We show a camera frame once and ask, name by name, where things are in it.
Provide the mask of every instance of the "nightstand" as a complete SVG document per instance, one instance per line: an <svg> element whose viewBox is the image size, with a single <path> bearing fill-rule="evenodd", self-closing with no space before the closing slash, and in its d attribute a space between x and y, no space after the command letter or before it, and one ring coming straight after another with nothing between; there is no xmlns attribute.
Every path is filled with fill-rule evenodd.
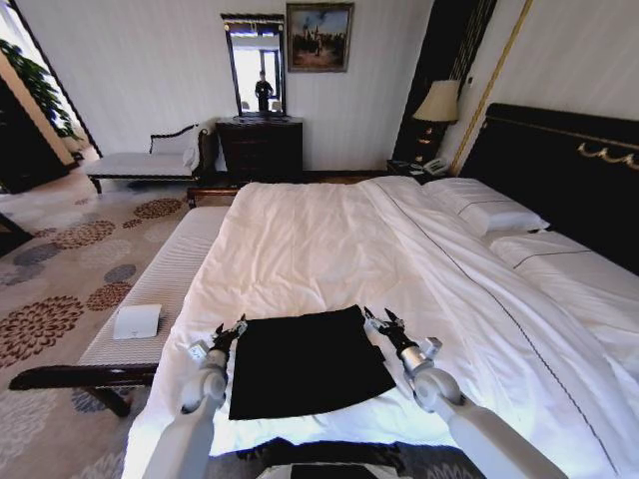
<svg viewBox="0 0 639 479"><path fill-rule="evenodd" d="M411 177L414 178L416 182L420 185L424 185L428 182L433 182L435 180L441 180L442 178L450 178L451 175L449 173L445 173L444 175L431 175L428 172L422 172L418 175L414 175L412 172L414 168L410 166L408 162L398 162L396 160L388 160L386 162L386 168L391 175L397 175L400 177Z"/></svg>

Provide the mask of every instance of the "picture frame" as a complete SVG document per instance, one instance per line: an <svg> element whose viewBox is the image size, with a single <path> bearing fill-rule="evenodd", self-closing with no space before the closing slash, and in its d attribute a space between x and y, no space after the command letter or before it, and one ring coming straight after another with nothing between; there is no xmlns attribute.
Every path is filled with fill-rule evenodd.
<svg viewBox="0 0 639 479"><path fill-rule="evenodd" d="M287 3L290 73L345 72L354 3Z"/></svg>

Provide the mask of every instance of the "white wall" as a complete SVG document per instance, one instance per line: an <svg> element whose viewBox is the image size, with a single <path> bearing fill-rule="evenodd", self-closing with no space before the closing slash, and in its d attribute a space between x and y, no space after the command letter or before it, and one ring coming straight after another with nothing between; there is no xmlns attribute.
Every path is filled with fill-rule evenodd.
<svg viewBox="0 0 639 479"><path fill-rule="evenodd" d="M455 155L524 0L498 0L441 154ZM533 0L486 102L639 119L639 1ZM483 112L461 158L481 127Z"/></svg>
<svg viewBox="0 0 639 479"><path fill-rule="evenodd" d="M286 0L18 0L103 154L237 114L220 13L285 13ZM345 74L288 74L305 168L384 167L431 0L357 0Z"/></svg>

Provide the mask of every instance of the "dresser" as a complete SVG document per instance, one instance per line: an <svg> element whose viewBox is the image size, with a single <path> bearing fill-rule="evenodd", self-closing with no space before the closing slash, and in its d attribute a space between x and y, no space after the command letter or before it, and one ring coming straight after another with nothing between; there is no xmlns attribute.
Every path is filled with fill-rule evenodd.
<svg viewBox="0 0 639 479"><path fill-rule="evenodd" d="M302 176L302 119L234 117L217 122L234 183L296 182Z"/></svg>

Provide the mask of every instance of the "white pillow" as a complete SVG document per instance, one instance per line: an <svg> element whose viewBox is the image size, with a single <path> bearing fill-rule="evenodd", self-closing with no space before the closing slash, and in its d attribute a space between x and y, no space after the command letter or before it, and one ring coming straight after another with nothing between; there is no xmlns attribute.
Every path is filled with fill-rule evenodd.
<svg viewBox="0 0 639 479"><path fill-rule="evenodd" d="M444 210L460 217L478 237L490 232L544 230L549 223L528 208L471 178L429 182L424 190Z"/></svg>
<svg viewBox="0 0 639 479"><path fill-rule="evenodd" d="M639 276L556 232L496 239L490 249L566 308L639 381Z"/></svg>
<svg viewBox="0 0 639 479"><path fill-rule="evenodd" d="M188 147L182 154L182 163L185 167L190 168L193 162L196 160L196 149Z"/></svg>
<svg viewBox="0 0 639 479"><path fill-rule="evenodd" d="M190 168L193 171L200 164L200 132L203 127L200 125L196 125L191 133L191 145L190 148L193 148L193 156L192 160L188 165L185 165L187 168Z"/></svg>

